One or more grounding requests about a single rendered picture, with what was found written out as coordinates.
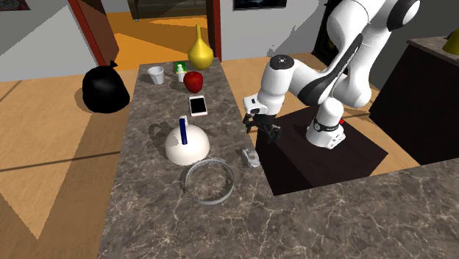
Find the dark robot stand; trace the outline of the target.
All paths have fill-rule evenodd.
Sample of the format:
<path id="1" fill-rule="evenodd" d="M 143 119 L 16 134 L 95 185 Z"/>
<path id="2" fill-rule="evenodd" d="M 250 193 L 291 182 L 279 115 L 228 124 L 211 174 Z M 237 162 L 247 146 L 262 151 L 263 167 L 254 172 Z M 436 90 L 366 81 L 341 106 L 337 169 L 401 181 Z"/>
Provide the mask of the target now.
<path id="1" fill-rule="evenodd" d="M 306 130 L 317 111 L 306 107 L 276 118 L 281 128 L 277 141 L 257 131 L 256 151 L 273 195 L 368 177 L 388 154 L 346 122 L 346 138 L 335 148 L 309 143 Z"/>

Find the dark wooden cabinet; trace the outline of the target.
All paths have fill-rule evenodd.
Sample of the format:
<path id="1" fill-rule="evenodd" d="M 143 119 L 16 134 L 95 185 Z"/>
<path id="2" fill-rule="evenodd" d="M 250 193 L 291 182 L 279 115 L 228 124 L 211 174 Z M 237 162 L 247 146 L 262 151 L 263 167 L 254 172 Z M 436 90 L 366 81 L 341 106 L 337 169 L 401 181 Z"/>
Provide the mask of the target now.
<path id="1" fill-rule="evenodd" d="M 205 15 L 206 0 L 127 0 L 132 18 Z"/>

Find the white dome-shaped bowl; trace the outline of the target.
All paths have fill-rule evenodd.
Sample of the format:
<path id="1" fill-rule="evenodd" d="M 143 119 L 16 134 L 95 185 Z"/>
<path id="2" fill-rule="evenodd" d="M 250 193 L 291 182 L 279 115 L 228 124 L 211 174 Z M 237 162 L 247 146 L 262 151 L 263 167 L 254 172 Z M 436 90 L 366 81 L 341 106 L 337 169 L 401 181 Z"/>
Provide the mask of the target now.
<path id="1" fill-rule="evenodd" d="M 180 127 L 172 129 L 165 142 L 166 156 L 180 166 L 188 166 L 203 160 L 210 151 L 207 134 L 196 125 L 186 126 L 187 143 L 182 143 Z"/>

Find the red apple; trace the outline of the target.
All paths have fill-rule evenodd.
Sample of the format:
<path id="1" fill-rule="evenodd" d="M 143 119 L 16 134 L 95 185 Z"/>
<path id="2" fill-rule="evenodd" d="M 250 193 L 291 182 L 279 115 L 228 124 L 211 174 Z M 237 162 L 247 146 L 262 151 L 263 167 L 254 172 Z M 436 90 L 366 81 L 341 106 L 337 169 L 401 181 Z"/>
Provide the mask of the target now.
<path id="1" fill-rule="evenodd" d="M 198 93 L 203 86 L 203 76 L 197 71 L 191 71 L 184 76 L 183 82 L 188 91 Z"/>

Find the small clear grey glass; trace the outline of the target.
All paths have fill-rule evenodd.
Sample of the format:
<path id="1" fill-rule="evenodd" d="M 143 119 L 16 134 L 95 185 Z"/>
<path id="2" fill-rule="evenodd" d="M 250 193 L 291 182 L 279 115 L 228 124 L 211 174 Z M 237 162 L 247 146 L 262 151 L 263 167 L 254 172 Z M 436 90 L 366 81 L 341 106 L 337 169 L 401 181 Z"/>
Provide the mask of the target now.
<path id="1" fill-rule="evenodd" d="M 257 168 L 260 166 L 260 159 L 255 149 L 244 149 L 242 152 L 248 167 Z"/>

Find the dark cabinet with stone top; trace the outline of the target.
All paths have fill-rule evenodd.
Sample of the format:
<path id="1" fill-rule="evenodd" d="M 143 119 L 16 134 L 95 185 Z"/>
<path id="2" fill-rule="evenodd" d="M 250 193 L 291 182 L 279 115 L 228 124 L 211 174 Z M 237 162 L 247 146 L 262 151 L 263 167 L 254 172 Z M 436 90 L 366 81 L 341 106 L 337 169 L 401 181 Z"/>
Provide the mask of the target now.
<path id="1" fill-rule="evenodd" d="M 369 109 L 369 118 L 421 165 L 459 158 L 459 56 L 444 36 L 408 47 Z"/>

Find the white cup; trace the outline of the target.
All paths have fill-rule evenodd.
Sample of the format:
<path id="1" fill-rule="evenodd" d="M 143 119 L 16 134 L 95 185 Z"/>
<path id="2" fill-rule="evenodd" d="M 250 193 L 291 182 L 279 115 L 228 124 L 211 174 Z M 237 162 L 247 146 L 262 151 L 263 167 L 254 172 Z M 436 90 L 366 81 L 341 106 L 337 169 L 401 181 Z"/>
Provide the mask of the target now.
<path id="1" fill-rule="evenodd" d="M 162 85 L 164 82 L 164 69 L 161 66 L 153 66 L 147 70 L 148 75 L 155 85 Z"/>

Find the yellow long-necked vase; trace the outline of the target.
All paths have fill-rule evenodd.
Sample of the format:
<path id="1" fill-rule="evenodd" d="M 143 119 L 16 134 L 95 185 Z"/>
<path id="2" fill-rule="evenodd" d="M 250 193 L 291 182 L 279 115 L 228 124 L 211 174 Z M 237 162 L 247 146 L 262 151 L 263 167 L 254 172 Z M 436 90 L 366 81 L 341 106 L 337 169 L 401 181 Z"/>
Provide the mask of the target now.
<path id="1" fill-rule="evenodd" d="M 196 24 L 196 41 L 188 50 L 188 60 L 197 70 L 205 70 L 211 66 L 213 58 L 213 50 L 202 40 L 200 24 Z"/>

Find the white phone with black screen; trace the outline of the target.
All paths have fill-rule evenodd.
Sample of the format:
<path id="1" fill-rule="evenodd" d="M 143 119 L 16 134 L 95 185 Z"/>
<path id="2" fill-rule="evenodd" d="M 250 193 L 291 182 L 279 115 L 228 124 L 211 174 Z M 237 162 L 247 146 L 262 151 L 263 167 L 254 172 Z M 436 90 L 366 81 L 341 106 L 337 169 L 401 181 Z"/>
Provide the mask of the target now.
<path id="1" fill-rule="evenodd" d="M 188 98 L 191 116 L 207 115 L 207 106 L 204 96 L 190 96 Z"/>

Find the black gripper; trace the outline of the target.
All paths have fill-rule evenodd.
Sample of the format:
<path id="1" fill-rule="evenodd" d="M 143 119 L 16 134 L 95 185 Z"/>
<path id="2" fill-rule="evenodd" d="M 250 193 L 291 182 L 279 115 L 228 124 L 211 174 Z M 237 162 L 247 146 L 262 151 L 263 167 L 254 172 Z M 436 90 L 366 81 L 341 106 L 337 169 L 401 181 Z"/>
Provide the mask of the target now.
<path id="1" fill-rule="evenodd" d="M 249 134 L 253 126 L 263 128 L 263 131 L 267 135 L 267 143 L 277 141 L 281 136 L 281 128 L 274 123 L 275 115 L 266 114 L 246 114 L 243 118 L 243 124 L 246 126 L 246 133 Z"/>

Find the black framed picture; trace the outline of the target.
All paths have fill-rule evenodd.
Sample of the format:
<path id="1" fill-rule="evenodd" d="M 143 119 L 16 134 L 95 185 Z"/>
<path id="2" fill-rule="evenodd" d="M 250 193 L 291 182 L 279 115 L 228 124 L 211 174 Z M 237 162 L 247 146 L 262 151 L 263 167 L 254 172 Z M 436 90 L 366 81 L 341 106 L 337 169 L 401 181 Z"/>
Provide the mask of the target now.
<path id="1" fill-rule="evenodd" d="M 324 6 L 324 17 L 321 21 L 316 43 L 313 48 L 312 54 L 317 57 L 323 64 L 329 65 L 338 54 L 338 50 L 334 43 L 330 40 L 327 34 L 327 19 L 332 11 L 338 6 L 342 0 L 328 0 Z"/>

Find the black rubbish bag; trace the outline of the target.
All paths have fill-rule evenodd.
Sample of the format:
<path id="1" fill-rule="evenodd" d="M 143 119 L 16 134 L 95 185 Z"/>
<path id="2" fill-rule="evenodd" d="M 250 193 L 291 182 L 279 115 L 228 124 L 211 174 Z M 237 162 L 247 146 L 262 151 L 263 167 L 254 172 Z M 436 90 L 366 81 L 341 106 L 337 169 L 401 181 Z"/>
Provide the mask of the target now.
<path id="1" fill-rule="evenodd" d="M 114 69 L 118 65 L 111 60 L 89 70 L 82 81 L 82 99 L 86 107 L 95 113 L 115 113 L 130 101 L 126 86 Z"/>

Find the dark red wall picture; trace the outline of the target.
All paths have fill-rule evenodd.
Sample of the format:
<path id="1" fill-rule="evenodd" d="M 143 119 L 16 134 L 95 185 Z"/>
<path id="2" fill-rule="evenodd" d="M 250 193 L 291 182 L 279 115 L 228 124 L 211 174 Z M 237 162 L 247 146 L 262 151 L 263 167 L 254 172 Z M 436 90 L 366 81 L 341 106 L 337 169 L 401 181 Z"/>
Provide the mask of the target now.
<path id="1" fill-rule="evenodd" d="M 30 10 L 25 0 L 0 0 L 0 12 Z"/>

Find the red-brown door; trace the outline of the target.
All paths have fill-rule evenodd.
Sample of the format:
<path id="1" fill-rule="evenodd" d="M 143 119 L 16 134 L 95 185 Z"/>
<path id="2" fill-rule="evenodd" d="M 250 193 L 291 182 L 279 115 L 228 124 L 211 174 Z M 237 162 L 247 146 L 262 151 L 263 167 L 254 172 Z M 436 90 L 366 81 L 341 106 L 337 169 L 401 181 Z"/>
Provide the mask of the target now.
<path id="1" fill-rule="evenodd" d="M 97 65 L 109 65 L 119 52 L 102 0 L 68 0 Z"/>

